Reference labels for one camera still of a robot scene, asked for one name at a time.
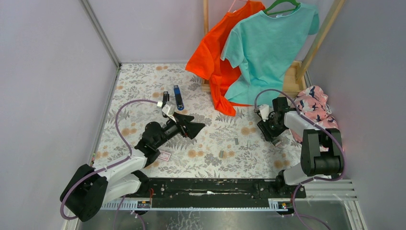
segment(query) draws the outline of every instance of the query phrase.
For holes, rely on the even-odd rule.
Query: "floral tablecloth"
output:
[[[147,176],[274,178],[281,169],[299,162],[300,145],[289,130],[280,136],[282,143],[274,147],[257,128],[259,117],[253,107],[236,107],[235,117],[216,111],[210,93],[201,91],[201,78],[185,71],[185,64],[123,64],[95,165],[106,164],[128,153],[114,127],[118,108],[134,99],[162,100],[164,91],[169,91],[170,100],[175,101],[174,84],[179,85],[185,106],[176,112],[192,115],[194,121],[205,123],[206,127],[193,140],[177,135],[168,141],[160,150],[170,152],[170,160],[157,159],[142,170]],[[134,146],[147,123],[164,124],[166,120],[156,105],[134,103],[120,113],[119,128]],[[220,151],[224,152],[223,158],[219,157]]]

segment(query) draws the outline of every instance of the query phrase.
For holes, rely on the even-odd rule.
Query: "gray wall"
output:
[[[2,0],[0,70],[0,229],[58,230],[115,67],[78,0]]]
[[[405,229],[406,2],[349,0],[310,74],[330,96],[369,229]]]
[[[186,62],[204,36],[203,0],[89,0],[122,62]],[[274,0],[262,0],[269,7]],[[301,0],[316,4],[321,22],[333,0]],[[209,28],[230,9],[233,0],[209,0]],[[231,11],[244,1],[237,0]],[[291,9],[282,3],[275,11]],[[303,60],[315,35],[309,36],[296,60]]]

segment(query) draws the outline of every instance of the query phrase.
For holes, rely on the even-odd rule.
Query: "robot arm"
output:
[[[277,177],[282,184],[294,185],[317,175],[335,176],[344,169],[344,161],[338,147],[324,132],[301,118],[295,109],[289,107],[285,97],[272,100],[273,112],[269,106],[259,106],[257,114],[261,117],[258,127],[267,141],[278,144],[277,137],[288,128],[303,139],[300,163],[281,171]],[[336,128],[326,129],[341,144],[341,134]],[[320,151],[320,146],[328,148]]]
[[[129,157],[128,160],[109,169],[106,165],[96,169],[87,164],[80,166],[63,191],[60,201],[80,179],[103,168],[107,170],[86,179],[73,190],[66,200],[66,207],[81,221],[87,221],[96,215],[103,204],[126,194],[136,193],[141,186],[138,170],[152,164],[157,159],[160,155],[158,150],[160,146],[177,134],[193,139],[205,126],[203,123],[192,122],[193,116],[175,113],[174,108],[173,103],[166,102],[162,111],[170,120],[163,127],[158,122],[148,123],[141,140],[135,146],[135,151],[130,156],[122,156],[110,164]]]

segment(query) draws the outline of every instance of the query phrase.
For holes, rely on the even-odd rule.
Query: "clothes hanger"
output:
[[[237,0],[234,0],[233,4],[231,4],[230,9],[228,9],[228,12],[230,12],[231,8],[233,8],[234,3],[235,3],[236,1],[237,1]]]
[[[268,11],[272,10],[275,6],[283,3],[283,2],[290,2],[292,5],[295,6],[294,9],[290,9],[290,10],[285,10],[285,11],[279,11],[279,12],[272,12],[272,13],[267,13]],[[289,12],[289,11],[294,11],[296,10],[298,7],[300,6],[300,3],[297,2],[296,0],[276,0],[270,7],[264,9],[264,13],[266,13],[267,15],[273,15],[273,14],[278,14],[278,13],[285,13],[285,12]]]

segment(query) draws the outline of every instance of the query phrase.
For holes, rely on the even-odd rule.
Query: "metal profile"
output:
[[[225,208],[213,208],[213,207],[182,207],[182,208],[138,208],[137,204],[140,200],[125,198],[123,203],[120,206],[120,210],[127,211],[287,211],[287,209],[278,208],[278,202],[269,199],[269,207],[225,207]],[[121,199],[113,200],[109,203],[102,205],[100,210],[117,210],[118,205],[120,204]]]
[[[353,230],[367,230],[364,217],[358,206],[358,201],[344,201],[345,210]]]
[[[110,44],[109,39],[107,39],[106,33],[104,32],[102,26],[100,25],[100,22],[97,19],[89,1],[88,0],[79,0],[79,1],[82,4],[83,9],[85,10],[85,13],[89,17],[91,24],[93,25],[94,29],[96,30],[96,33],[99,36],[101,42],[103,43],[104,48],[106,49],[107,53],[109,54],[111,60],[113,61],[114,65],[117,68],[119,68],[120,60],[117,57],[112,45]]]
[[[357,195],[351,180],[313,181],[304,184],[306,199],[356,201]]]
[[[304,80],[306,82],[306,87],[310,87],[313,85],[312,78],[310,77],[309,70],[306,70],[304,74]]]
[[[92,152],[90,153],[89,164],[91,163],[93,153],[96,153],[97,148],[99,147],[100,139],[102,138],[104,125],[106,124],[106,119],[107,119],[107,115],[109,113],[110,105],[112,104],[112,101],[113,101],[112,97],[113,97],[113,94],[114,94],[115,87],[117,85],[117,80],[118,80],[118,77],[120,75],[120,72],[121,72],[121,70],[119,68],[117,68],[114,80],[112,81],[112,83],[110,85],[109,95],[107,96],[107,101],[106,101],[106,104],[105,104],[104,110],[103,110],[103,117],[101,118],[99,128],[97,129],[96,139],[95,139],[95,141],[93,143],[93,147],[92,147],[92,150],[91,150]]]

